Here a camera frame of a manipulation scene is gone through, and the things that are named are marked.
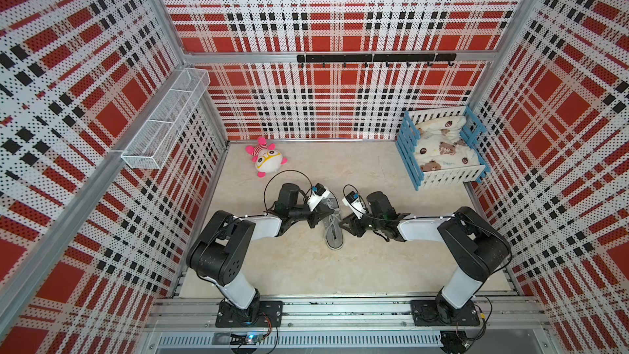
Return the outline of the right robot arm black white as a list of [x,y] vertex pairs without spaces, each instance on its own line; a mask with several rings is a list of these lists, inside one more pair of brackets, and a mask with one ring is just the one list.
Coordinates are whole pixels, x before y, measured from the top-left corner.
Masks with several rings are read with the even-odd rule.
[[475,210],[462,206],[448,216],[412,216],[398,213],[378,191],[366,200],[352,191],[343,198],[352,214],[340,226],[360,238],[372,231],[385,241],[432,241],[445,244],[457,269],[447,285],[431,300],[410,303],[417,326],[479,326],[480,313],[473,303],[486,281],[512,257],[510,245]]

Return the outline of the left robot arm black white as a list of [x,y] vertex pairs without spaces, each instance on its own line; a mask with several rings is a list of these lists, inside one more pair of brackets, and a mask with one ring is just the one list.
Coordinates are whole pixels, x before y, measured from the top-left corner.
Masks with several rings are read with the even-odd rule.
[[272,326],[281,323],[281,301],[262,302],[242,267],[251,242],[277,238],[299,222],[314,228],[340,220],[337,198],[324,185],[306,193],[285,183],[272,207],[262,214],[234,216],[217,211],[209,219],[186,257],[186,265],[200,280],[213,284],[223,295],[216,327]]

